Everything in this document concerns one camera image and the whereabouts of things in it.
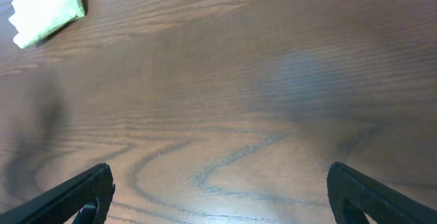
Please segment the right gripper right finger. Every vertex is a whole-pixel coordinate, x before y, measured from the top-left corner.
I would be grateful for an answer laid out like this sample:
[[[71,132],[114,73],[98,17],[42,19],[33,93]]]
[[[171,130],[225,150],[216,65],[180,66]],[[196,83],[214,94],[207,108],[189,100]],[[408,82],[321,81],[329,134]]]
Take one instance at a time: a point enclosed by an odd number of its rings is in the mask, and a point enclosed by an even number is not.
[[[327,175],[330,208],[336,223],[434,224],[436,211],[386,185],[335,162]]]

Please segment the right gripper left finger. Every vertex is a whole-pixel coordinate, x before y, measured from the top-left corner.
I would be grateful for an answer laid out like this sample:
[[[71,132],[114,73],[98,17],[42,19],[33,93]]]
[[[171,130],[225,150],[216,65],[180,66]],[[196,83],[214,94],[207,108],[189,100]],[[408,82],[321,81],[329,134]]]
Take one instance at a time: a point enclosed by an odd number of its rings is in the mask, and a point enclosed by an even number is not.
[[[74,223],[103,224],[115,185],[106,163],[80,173],[32,200],[1,214],[2,224]]]

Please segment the green microfiber cloth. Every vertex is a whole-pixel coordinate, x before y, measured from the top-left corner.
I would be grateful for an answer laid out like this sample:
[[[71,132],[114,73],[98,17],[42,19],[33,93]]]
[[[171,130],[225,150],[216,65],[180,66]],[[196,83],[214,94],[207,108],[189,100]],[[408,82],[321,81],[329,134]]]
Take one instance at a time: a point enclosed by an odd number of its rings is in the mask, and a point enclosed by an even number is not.
[[[9,22],[16,28],[14,43],[27,48],[65,24],[85,16],[82,0],[13,0]]]

